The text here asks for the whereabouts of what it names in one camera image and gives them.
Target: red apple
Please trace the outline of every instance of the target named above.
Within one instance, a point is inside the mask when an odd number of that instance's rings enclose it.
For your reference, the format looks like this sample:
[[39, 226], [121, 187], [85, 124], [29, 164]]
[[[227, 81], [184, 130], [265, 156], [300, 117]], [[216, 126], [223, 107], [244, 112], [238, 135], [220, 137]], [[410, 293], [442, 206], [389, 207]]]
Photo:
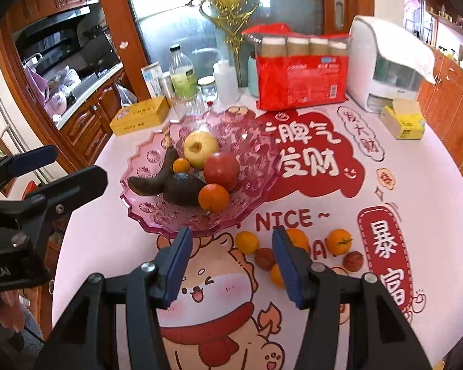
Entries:
[[235, 188], [240, 173], [240, 164], [230, 153], [214, 153], [204, 161], [206, 183], [217, 183], [228, 192]]

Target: fruit bowl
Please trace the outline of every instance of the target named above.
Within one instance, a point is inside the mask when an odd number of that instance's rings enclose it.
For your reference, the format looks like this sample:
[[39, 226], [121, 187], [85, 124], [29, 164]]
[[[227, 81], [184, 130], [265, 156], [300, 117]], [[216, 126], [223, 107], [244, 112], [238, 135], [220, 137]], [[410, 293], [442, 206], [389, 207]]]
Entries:
[[[274, 138], [263, 128], [253, 111], [235, 107], [222, 113], [208, 111], [201, 117], [184, 117], [153, 132], [129, 159], [128, 169], [120, 180], [123, 187], [120, 197], [128, 207], [128, 216], [137, 220], [144, 231], [167, 238], [174, 238], [182, 226], [189, 226], [194, 237], [202, 237], [237, 225], [265, 200], [279, 176], [279, 150]], [[168, 130], [180, 157], [183, 157], [185, 138], [194, 131], [210, 132], [218, 140], [220, 152], [236, 157], [240, 174], [225, 210], [210, 213], [200, 207], [177, 206], [166, 202], [162, 194], [139, 196], [128, 187], [130, 176], [149, 178], [159, 172], [166, 153], [164, 135]], [[191, 170], [191, 173], [204, 180], [201, 171]]]

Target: avocado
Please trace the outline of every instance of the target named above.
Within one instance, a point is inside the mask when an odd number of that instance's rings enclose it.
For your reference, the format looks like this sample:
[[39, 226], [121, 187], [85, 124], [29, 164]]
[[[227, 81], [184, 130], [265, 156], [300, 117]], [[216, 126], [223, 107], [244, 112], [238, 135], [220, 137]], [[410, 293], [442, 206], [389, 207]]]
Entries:
[[163, 197], [179, 206], [199, 206], [199, 192], [206, 186], [197, 176], [177, 173], [169, 177], [163, 186]]
[[127, 179], [129, 188], [139, 196], [154, 196], [163, 192], [163, 185], [166, 180], [173, 174], [173, 163], [178, 159], [178, 152], [171, 146], [171, 140], [167, 138], [165, 159], [159, 172], [151, 178], [142, 178], [140, 176], [130, 176]]

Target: blue gripper pad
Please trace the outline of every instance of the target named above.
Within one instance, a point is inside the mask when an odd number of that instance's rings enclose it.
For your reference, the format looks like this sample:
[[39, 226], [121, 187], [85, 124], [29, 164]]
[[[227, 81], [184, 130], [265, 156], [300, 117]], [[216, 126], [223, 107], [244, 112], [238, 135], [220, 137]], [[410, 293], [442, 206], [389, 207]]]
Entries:
[[21, 176], [38, 168], [54, 163], [57, 159], [57, 148], [53, 145], [42, 146], [37, 149], [19, 154], [12, 158], [9, 166], [11, 176]]
[[282, 226], [274, 228], [273, 251], [288, 297], [299, 309], [308, 308], [314, 293], [314, 285], [309, 279], [312, 264], [309, 254], [293, 246]]
[[189, 227], [182, 227], [169, 249], [172, 252], [169, 252], [166, 257], [166, 260], [171, 260], [171, 263], [167, 270], [166, 291], [163, 295], [163, 305], [165, 307], [170, 307], [180, 290], [181, 281], [184, 278], [192, 251], [192, 230]]

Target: white plastic bottle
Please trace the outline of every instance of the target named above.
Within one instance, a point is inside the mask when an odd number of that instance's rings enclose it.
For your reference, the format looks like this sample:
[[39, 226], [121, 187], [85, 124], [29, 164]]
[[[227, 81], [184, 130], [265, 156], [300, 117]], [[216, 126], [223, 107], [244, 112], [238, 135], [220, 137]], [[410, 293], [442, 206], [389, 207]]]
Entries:
[[234, 105], [240, 98], [235, 67], [228, 60], [219, 60], [214, 64], [214, 78], [220, 103], [224, 107]]

